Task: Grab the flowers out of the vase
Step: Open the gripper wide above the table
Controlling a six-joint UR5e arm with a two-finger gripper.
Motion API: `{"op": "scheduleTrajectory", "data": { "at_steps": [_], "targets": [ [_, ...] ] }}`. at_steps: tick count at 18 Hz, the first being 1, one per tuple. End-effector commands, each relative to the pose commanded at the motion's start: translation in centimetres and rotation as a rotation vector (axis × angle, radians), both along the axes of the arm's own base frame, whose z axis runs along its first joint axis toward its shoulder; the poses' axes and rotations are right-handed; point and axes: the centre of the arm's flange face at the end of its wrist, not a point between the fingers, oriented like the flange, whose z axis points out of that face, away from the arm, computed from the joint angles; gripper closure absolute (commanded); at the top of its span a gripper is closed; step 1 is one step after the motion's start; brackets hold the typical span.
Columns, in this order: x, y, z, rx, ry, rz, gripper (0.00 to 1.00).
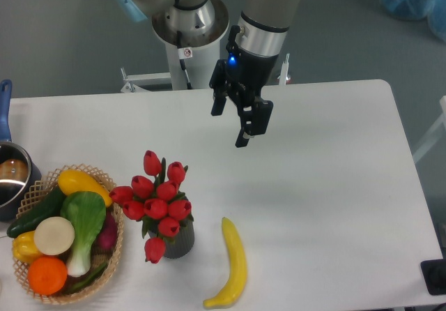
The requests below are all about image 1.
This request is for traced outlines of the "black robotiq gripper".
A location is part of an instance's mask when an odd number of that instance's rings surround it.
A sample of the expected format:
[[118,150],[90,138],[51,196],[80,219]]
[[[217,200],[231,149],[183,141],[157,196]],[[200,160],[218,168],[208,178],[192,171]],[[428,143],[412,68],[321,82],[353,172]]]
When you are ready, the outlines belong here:
[[213,90],[210,113],[222,115],[226,97],[230,97],[240,117],[235,145],[241,148],[248,145],[251,137],[266,133],[273,102],[260,96],[279,55],[279,34],[251,24],[233,25],[226,50],[227,60],[217,61],[210,78],[209,87]]

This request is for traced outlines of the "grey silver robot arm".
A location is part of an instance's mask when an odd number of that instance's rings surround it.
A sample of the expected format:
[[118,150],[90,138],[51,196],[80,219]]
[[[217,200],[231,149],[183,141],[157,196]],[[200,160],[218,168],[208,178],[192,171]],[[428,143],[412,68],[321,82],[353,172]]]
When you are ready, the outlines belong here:
[[245,0],[230,24],[221,0],[116,0],[136,22],[150,19],[167,52],[175,90],[212,89],[212,115],[237,108],[236,146],[266,132],[273,103],[261,97],[300,0]]

